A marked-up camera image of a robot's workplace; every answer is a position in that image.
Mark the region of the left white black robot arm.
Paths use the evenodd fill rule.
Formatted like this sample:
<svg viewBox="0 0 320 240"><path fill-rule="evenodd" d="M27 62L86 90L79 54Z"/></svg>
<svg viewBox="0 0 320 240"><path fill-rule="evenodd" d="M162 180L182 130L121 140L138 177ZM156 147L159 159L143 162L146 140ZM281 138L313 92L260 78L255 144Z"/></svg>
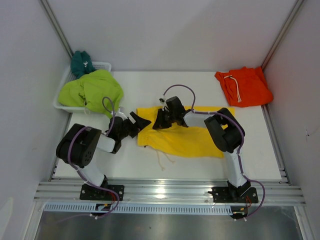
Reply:
<svg viewBox="0 0 320 240"><path fill-rule="evenodd" d="M152 122L130 112L130 117L118 111L112 114L107 131L75 123L56 148L56 156L70 165L84 183L91 186L91 194L97 200L108 196L107 177L100 171L94 159L95 151L116 154L126 137L135 138Z"/></svg>

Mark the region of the lime green shorts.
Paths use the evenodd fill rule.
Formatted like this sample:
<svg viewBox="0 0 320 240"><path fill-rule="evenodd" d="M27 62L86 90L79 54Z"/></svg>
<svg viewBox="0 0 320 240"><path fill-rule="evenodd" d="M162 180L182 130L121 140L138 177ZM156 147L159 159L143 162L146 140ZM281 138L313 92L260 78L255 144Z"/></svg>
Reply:
<svg viewBox="0 0 320 240"><path fill-rule="evenodd" d="M57 101L67 107L85 107L111 118L112 110L119 108L123 96L124 91L112 74L98 69L66 83Z"/></svg>

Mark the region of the orange shorts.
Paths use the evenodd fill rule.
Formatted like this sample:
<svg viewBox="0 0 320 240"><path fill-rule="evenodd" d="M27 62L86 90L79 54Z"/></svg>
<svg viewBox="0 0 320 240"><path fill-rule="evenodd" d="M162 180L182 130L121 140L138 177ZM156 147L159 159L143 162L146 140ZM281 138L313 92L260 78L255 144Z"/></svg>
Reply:
<svg viewBox="0 0 320 240"><path fill-rule="evenodd" d="M225 76L232 75L238 81L242 102L238 102L235 82ZM261 67L232 69L229 72L216 72L215 78L220 83L227 103L233 107L246 108L266 105L274 96L269 90Z"/></svg>

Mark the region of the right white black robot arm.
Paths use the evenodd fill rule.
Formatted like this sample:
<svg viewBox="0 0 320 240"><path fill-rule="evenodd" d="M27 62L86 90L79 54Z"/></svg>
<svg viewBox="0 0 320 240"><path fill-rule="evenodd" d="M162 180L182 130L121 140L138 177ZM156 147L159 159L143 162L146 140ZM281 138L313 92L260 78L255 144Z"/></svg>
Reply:
<svg viewBox="0 0 320 240"><path fill-rule="evenodd" d="M223 107L215 112L185 109L177 96L159 99L162 108L157 111L154 130L168 129L172 124L181 127L207 129L214 145L224 153L227 166L228 196L234 202L246 197L251 187L246 179L241 160L245 131L231 112Z"/></svg>

